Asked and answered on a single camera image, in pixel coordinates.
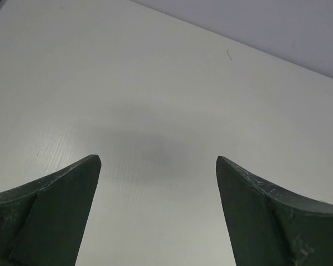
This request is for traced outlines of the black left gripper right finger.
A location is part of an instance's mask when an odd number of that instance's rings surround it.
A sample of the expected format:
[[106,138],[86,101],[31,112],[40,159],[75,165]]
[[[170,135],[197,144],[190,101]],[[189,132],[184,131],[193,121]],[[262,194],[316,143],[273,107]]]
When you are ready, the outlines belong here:
[[333,265],[333,205],[291,192],[225,157],[216,161],[237,265]]

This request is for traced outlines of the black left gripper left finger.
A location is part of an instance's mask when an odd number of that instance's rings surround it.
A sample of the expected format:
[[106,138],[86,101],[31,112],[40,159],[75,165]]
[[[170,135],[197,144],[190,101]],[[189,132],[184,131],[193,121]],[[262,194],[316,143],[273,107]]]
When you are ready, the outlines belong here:
[[0,192],[0,265],[75,265],[100,169],[89,155]]

